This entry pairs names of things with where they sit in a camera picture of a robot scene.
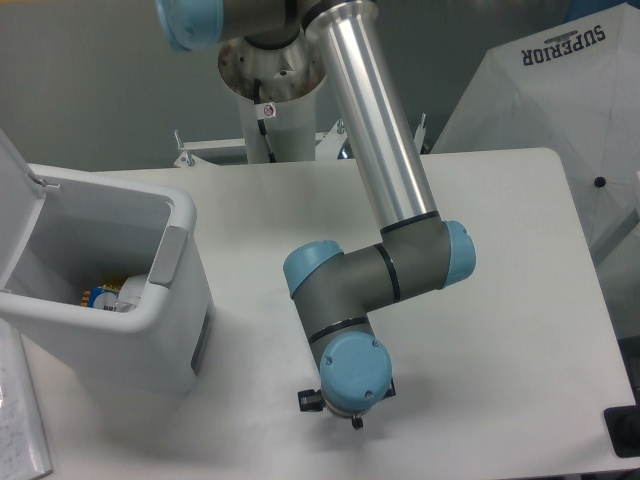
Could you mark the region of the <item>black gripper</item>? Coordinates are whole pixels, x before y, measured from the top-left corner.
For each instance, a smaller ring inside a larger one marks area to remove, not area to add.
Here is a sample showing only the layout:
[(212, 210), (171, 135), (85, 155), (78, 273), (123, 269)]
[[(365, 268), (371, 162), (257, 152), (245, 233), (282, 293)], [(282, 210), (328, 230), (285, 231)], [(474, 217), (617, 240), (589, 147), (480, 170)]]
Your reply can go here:
[(354, 430), (361, 430), (364, 427), (363, 416), (369, 412), (369, 410), (380, 401), (394, 397), (396, 395), (396, 388), (394, 380), (389, 383), (388, 389), (384, 392), (381, 398), (376, 399), (371, 390), (367, 390), (364, 393), (364, 398), (367, 401), (367, 405), (364, 409), (354, 409), (352, 406), (338, 407), (331, 403), (330, 399), (325, 395), (322, 389), (314, 390), (302, 390), (297, 393), (298, 405), (301, 412), (321, 412), (324, 409), (331, 413), (333, 416), (349, 420)]

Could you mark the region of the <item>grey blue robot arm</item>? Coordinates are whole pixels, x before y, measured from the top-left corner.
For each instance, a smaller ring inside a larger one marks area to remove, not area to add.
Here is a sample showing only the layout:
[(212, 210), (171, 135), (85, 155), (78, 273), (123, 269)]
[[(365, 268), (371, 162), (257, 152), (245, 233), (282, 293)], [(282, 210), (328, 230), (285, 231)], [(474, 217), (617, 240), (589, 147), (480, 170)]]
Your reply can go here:
[(361, 428), (395, 395), (389, 353), (372, 311), (446, 288), (474, 271), (465, 227), (443, 220), (393, 87), (375, 30), (372, 1), (160, 1), (169, 45), (189, 52), (219, 45), (218, 69), (247, 108), (252, 159), (276, 163), (314, 130), (294, 121), (324, 80), (332, 84), (374, 215), (379, 243), (344, 252), (331, 240), (294, 250), (283, 271), (320, 377), (298, 395), (302, 411), (326, 410)]

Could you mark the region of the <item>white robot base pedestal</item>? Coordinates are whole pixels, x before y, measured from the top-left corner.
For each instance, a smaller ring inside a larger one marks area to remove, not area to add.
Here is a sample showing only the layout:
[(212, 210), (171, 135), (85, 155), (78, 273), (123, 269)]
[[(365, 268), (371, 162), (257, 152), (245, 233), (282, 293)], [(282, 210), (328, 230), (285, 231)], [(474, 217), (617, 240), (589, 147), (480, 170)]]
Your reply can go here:
[(248, 38), (225, 42), (219, 52), (222, 80), (239, 105), (243, 136), (249, 118), (273, 118), (284, 128), (315, 125), (316, 96), (326, 73), (317, 50), (300, 34), (278, 49), (262, 49)]

